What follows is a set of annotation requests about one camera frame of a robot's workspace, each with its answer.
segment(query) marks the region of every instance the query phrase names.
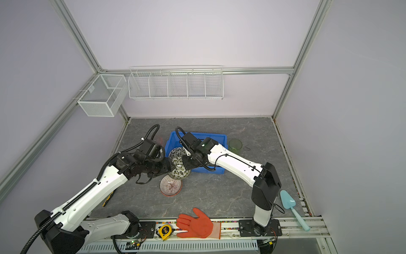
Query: white wire basket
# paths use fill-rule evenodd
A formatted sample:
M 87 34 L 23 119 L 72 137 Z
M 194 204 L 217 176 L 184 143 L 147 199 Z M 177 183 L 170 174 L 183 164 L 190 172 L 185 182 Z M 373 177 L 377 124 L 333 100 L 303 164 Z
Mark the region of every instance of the white wire basket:
M 130 98 L 152 99 L 223 99 L 224 81 L 222 68 L 193 68 L 182 66 L 173 69 L 131 67 L 128 78 Z
M 78 103 L 88 116 L 114 117 L 127 92 L 124 75 L 99 74 Z

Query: glove finger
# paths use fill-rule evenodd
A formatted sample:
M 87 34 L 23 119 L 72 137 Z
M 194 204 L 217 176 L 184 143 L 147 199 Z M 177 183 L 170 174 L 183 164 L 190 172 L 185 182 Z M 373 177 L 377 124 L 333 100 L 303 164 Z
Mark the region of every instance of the glove finger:
M 191 221 L 192 219 L 194 219 L 192 216 L 187 215 L 187 214 L 183 214 L 183 213 L 179 214 L 179 218 L 188 219 L 188 220 L 190 220 L 190 221 Z
M 199 218 L 209 218 L 204 212 L 202 212 L 199 208 L 193 208 L 193 212 L 197 215 Z
M 190 226 L 180 223 L 180 222 L 176 222 L 176 226 L 182 230 L 187 230 L 187 231 L 191 231 Z
M 187 237 L 199 238 L 199 236 L 196 233 L 192 232 L 192 231 L 177 233 L 176 236 L 180 237 L 180 238 L 187 238 Z
M 183 224 L 186 224 L 186 225 L 190 225 L 190 220 L 184 219 L 184 218 L 177 218 L 176 222 L 180 222 L 180 223 L 183 223 Z

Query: yellow tape measure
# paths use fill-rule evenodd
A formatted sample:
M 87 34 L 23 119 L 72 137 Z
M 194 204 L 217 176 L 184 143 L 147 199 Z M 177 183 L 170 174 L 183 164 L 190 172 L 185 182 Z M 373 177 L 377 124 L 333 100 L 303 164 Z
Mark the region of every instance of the yellow tape measure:
M 166 240 L 172 234 L 172 228 L 169 224 L 165 224 L 158 229 L 159 235 L 162 237 L 162 240 Z

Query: light blue trowel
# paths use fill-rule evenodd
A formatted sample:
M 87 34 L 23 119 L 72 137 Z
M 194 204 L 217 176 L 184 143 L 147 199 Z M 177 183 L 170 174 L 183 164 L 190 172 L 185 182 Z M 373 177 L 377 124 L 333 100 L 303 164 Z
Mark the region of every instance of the light blue trowel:
M 285 190 L 281 190 L 281 200 L 282 200 L 282 205 L 285 209 L 291 209 L 293 214 L 296 216 L 298 219 L 298 222 L 302 225 L 303 229 L 305 231 L 309 231 L 310 227 L 306 224 L 306 222 L 303 220 L 303 218 L 296 212 L 296 210 L 293 208 L 296 205 L 295 200 L 289 195 L 289 193 Z

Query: blue plastic bin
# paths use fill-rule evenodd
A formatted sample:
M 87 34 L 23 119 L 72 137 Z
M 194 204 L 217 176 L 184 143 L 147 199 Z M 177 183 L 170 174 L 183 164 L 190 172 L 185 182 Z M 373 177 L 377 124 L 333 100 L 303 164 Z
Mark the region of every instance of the blue plastic bin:
M 211 134 L 211 133 L 199 133 L 199 132 L 192 132 L 192 134 L 198 138 L 198 139 L 205 139 L 207 137 L 216 140 L 219 144 L 224 146 L 226 149 L 228 149 L 227 145 L 227 135 L 224 134 Z M 171 132 L 169 136 L 169 140 L 166 143 L 165 146 L 165 151 L 166 151 L 166 157 L 169 156 L 169 153 L 172 151 L 172 149 L 176 147 L 181 147 L 182 145 L 179 143 L 179 138 L 176 136 L 176 132 L 173 131 Z M 199 172 L 199 173 L 209 173 L 209 174 L 224 174 L 224 168 L 222 167 L 216 167 L 216 171 L 209 171 L 203 167 L 198 167 L 195 169 L 192 169 L 192 172 Z

